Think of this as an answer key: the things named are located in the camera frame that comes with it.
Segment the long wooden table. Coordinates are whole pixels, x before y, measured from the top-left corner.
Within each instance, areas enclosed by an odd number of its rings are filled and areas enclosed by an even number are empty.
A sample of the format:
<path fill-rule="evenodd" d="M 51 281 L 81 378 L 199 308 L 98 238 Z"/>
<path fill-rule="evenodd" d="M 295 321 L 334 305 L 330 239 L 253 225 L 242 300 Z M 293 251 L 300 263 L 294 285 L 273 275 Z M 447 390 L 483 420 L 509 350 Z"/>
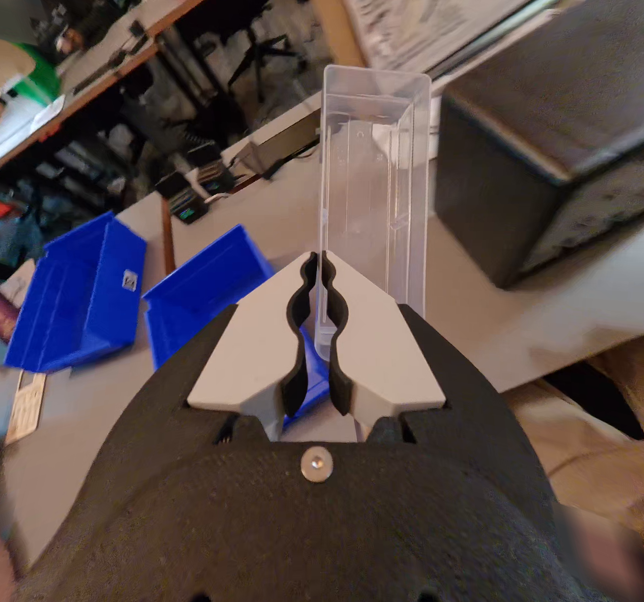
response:
<path fill-rule="evenodd" d="M 129 75 L 131 71 L 156 56 L 157 38 L 178 19 L 205 0 L 143 0 L 136 8 L 110 28 L 103 41 L 85 54 L 66 59 L 59 67 L 60 89 L 64 105 L 60 112 L 38 130 L 32 129 L 37 113 L 37 103 L 15 98 L 9 101 L 1 121 L 1 166 L 18 157 L 38 141 L 43 141 L 57 131 L 61 123 L 78 113 L 108 88 Z M 134 55 L 127 56 L 115 69 L 110 69 L 84 89 L 75 92 L 80 84 L 120 49 L 129 49 L 136 42 L 129 27 L 139 21 L 145 28 L 148 40 Z"/>

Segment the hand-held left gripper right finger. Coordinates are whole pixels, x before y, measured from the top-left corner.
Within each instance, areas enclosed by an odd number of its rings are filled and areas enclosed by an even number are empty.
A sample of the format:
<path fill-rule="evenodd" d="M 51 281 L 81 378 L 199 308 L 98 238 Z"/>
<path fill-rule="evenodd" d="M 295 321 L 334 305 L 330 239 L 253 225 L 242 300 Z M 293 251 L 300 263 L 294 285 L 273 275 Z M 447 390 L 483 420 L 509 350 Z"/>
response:
<path fill-rule="evenodd" d="M 330 251 L 321 252 L 321 292 L 321 311 L 334 326 L 330 396 L 354 420 L 357 437 L 367 437 L 379 419 L 446 404 L 402 305 Z"/>

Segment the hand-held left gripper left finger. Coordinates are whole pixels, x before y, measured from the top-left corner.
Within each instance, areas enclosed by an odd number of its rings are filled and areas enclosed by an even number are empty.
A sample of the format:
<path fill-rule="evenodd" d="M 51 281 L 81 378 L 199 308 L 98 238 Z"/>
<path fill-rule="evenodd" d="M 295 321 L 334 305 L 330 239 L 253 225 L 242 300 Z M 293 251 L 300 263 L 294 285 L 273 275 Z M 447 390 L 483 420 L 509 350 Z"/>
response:
<path fill-rule="evenodd" d="M 310 315 L 318 254 L 305 252 L 233 306 L 187 403 L 256 417 L 279 440 L 309 388 L 302 325 Z"/>

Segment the black electronic device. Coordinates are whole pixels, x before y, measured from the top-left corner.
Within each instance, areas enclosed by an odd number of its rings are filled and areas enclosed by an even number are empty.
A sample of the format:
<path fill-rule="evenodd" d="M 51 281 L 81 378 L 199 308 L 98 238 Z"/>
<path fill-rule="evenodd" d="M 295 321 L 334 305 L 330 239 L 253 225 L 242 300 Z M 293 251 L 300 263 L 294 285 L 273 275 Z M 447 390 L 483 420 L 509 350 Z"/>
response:
<path fill-rule="evenodd" d="M 185 225 L 193 224 L 208 212 L 204 198 L 180 171 L 159 179 L 155 190 L 167 201 L 171 215 Z"/>
<path fill-rule="evenodd" d="M 236 178 L 223 161 L 216 142 L 204 142 L 191 150 L 197 168 L 197 182 L 210 196 L 228 194 L 236 185 Z"/>

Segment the blue plastic bin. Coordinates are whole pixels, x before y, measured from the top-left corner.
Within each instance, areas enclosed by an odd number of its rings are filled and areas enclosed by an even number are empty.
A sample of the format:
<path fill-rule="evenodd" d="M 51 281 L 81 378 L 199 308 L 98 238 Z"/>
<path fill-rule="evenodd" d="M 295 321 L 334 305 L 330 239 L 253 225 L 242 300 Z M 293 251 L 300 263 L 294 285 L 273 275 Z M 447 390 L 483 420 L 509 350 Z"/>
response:
<path fill-rule="evenodd" d="M 147 242 L 113 212 L 46 244 L 4 364 L 54 373 L 131 346 L 146 251 Z"/>
<path fill-rule="evenodd" d="M 233 306 L 279 271 L 272 268 L 247 230 L 237 225 L 159 282 L 144 296 L 157 368 L 154 378 L 167 379 L 180 387 L 181 402 L 197 410 L 187 403 L 187 398 L 223 333 Z M 306 321 L 302 333 L 309 388 L 298 412 L 328 395 L 328 370 L 306 331 Z M 293 417 L 286 416 L 284 423 L 293 422 L 298 412 Z"/>

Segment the grey desk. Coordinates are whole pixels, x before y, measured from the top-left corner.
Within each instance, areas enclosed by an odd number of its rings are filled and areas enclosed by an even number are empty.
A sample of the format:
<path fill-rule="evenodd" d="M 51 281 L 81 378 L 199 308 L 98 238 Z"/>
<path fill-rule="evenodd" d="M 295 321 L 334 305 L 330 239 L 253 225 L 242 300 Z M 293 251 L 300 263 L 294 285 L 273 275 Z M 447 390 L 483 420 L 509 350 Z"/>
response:
<path fill-rule="evenodd" d="M 282 268 L 318 247 L 321 157 L 315 148 L 216 202 L 191 226 L 148 195 L 118 218 L 148 242 L 142 292 L 237 224 Z M 643 334 L 643 226 L 578 251 L 511 292 L 497 289 L 431 211 L 425 319 L 499 392 L 513 389 Z M 1 533 L 19 572 L 44 550 L 68 514 L 105 437 L 153 374 L 141 303 L 133 347 L 96 365 L 46 379 L 40 425 L 4 453 Z"/>

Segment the black drawer cabinet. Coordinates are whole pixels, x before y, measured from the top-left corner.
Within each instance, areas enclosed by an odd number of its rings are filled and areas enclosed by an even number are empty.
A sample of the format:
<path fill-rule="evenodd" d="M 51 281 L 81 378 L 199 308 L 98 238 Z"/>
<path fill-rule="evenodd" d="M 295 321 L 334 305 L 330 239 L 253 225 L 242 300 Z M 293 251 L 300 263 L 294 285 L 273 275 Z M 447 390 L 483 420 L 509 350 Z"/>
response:
<path fill-rule="evenodd" d="M 458 77 L 434 210 L 508 289 L 643 220 L 643 0 L 586 0 Z"/>

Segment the clear plastic drawer tray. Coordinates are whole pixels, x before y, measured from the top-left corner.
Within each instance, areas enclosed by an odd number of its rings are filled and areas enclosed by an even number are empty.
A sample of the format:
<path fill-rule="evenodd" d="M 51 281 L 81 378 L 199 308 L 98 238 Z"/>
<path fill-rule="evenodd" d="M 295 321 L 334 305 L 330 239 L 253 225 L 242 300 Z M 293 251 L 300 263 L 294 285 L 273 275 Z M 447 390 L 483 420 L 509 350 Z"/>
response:
<path fill-rule="evenodd" d="M 333 252 L 425 316 L 431 79 L 329 65 L 321 97 L 318 257 Z"/>

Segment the small printed card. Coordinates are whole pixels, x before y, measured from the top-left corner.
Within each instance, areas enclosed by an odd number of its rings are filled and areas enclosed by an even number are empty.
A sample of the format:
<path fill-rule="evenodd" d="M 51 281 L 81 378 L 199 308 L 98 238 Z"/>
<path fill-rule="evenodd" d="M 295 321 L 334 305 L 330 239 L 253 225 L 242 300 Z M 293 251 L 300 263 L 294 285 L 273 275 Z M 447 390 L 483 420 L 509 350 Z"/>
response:
<path fill-rule="evenodd" d="M 30 436 L 39 427 L 47 374 L 33 373 L 29 376 L 27 374 L 25 370 L 21 370 L 19 373 L 7 432 L 4 438 L 6 446 L 15 444 Z"/>

